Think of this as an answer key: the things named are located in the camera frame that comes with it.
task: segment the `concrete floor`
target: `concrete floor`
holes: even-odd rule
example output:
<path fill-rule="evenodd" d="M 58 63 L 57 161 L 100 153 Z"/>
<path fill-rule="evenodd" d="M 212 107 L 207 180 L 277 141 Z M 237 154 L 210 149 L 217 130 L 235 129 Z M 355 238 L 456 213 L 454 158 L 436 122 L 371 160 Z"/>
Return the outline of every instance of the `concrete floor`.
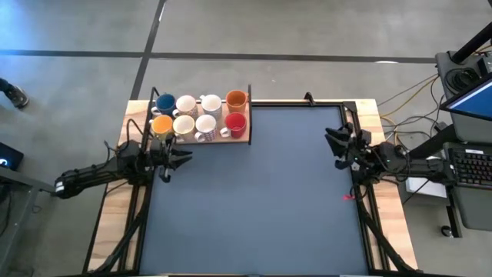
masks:
<path fill-rule="evenodd" d="M 3 0 L 0 54 L 143 52 L 157 7 L 158 0 Z M 168 0 L 152 51 L 431 58 L 459 48 L 491 15 L 485 0 Z M 0 76 L 31 96 L 21 112 L 0 97 L 0 141 L 26 154 L 21 171 L 53 182 L 66 169 L 102 161 L 103 141 L 117 140 L 140 63 L 140 58 L 0 56 Z M 311 92 L 315 98 L 382 102 L 435 72 L 432 64 L 414 63 L 151 59 L 138 98 L 148 98 L 152 86 L 198 96 L 225 95 L 251 83 L 254 98 Z M 434 89 L 440 97 L 439 82 Z M 381 114 L 405 99 L 381 106 Z M 391 118 L 399 122 L 433 108 L 424 90 Z M 440 120 L 450 117 L 442 112 Z M 402 130 L 429 128 L 422 120 Z M 402 138 L 410 148 L 423 140 L 423 135 Z M 34 269 L 34 276 L 79 273 L 101 197 L 102 187 L 70 200 L 41 197 L 43 210 L 32 215 L 14 267 Z M 492 233 L 465 229 L 462 239 L 442 237 L 444 203 L 434 200 L 416 197 L 404 207 L 420 269 L 490 275 Z"/>

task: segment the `computer monitor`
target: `computer monitor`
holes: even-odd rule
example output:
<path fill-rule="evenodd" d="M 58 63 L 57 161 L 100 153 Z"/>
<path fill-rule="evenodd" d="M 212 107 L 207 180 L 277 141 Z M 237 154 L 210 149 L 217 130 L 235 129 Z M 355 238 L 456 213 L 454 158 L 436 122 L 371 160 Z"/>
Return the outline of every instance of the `computer monitor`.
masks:
<path fill-rule="evenodd" d="M 492 73 L 449 98 L 440 109 L 492 121 Z"/>

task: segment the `chair wheel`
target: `chair wheel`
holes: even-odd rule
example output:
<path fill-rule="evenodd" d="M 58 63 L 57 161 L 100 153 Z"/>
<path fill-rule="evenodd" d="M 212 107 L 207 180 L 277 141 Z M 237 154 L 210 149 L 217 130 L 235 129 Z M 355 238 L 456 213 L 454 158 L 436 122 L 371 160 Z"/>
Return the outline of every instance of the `chair wheel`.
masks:
<path fill-rule="evenodd" d="M 445 237 L 453 238 L 453 232 L 451 231 L 450 226 L 440 227 L 440 233 L 443 234 L 443 236 L 445 236 Z"/>

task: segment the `orange mug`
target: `orange mug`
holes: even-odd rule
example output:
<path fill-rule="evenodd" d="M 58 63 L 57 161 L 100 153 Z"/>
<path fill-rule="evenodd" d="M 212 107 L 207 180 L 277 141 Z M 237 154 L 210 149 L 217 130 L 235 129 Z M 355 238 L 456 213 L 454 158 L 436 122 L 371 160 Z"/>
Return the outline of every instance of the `orange mug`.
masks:
<path fill-rule="evenodd" d="M 248 103 L 248 94 L 239 90 L 230 91 L 225 96 L 225 102 L 228 105 L 230 113 L 239 112 L 243 114 Z"/>

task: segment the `wooden table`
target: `wooden table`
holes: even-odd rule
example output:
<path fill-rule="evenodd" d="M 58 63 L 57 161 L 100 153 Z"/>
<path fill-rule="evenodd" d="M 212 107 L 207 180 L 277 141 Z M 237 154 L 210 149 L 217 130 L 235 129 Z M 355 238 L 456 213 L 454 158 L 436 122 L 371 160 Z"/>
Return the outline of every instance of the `wooden table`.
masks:
<path fill-rule="evenodd" d="M 298 100 L 282 100 L 283 102 L 298 101 Z M 359 123 L 362 129 L 368 130 L 372 133 L 372 144 L 376 145 L 384 141 L 383 128 L 381 126 L 381 120 L 377 110 L 376 101 L 373 99 L 350 99 L 350 100 L 325 100 L 330 102 L 342 102 L 353 101 L 357 104 L 357 114 Z M 126 141 L 126 122 L 129 118 L 133 118 L 138 125 L 145 125 L 145 116 L 148 107 L 148 101 L 135 100 L 128 102 L 128 107 L 125 113 L 125 119 L 123 126 L 121 127 L 121 134 L 118 144 Z M 141 140 L 141 135 L 135 127 L 130 128 L 130 139 L 136 141 Z M 115 187 L 122 182 L 114 182 L 108 185 L 107 190 Z M 101 207 L 101 214 L 98 225 L 95 231 L 94 246 L 90 253 L 90 260 L 88 263 L 88 270 L 96 269 L 103 263 L 108 257 L 118 241 L 122 237 L 125 231 L 125 224 L 128 214 L 128 207 L 130 204 L 132 187 L 130 185 L 123 185 L 111 192 L 103 200 Z M 140 188 L 138 194 L 138 204 L 140 207 L 141 200 L 143 199 L 143 191 L 145 188 Z M 374 194 L 377 203 L 377 210 L 379 212 L 381 228 L 384 235 L 392 244 L 397 253 L 404 259 L 404 261 L 413 267 L 417 268 L 417 261 L 414 255 L 414 249 L 411 244 L 410 235 L 408 233 L 407 222 L 405 220 L 403 207 L 401 205 L 400 196 L 398 194 L 397 187 L 389 182 L 380 182 L 374 186 Z M 374 257 L 374 267 L 376 269 L 382 269 L 381 260 L 379 259 L 379 247 L 372 236 L 371 231 L 371 249 Z M 137 233 L 131 241 L 129 247 L 129 253 L 127 257 L 127 268 L 131 269 L 134 253 L 135 243 L 137 239 Z"/>

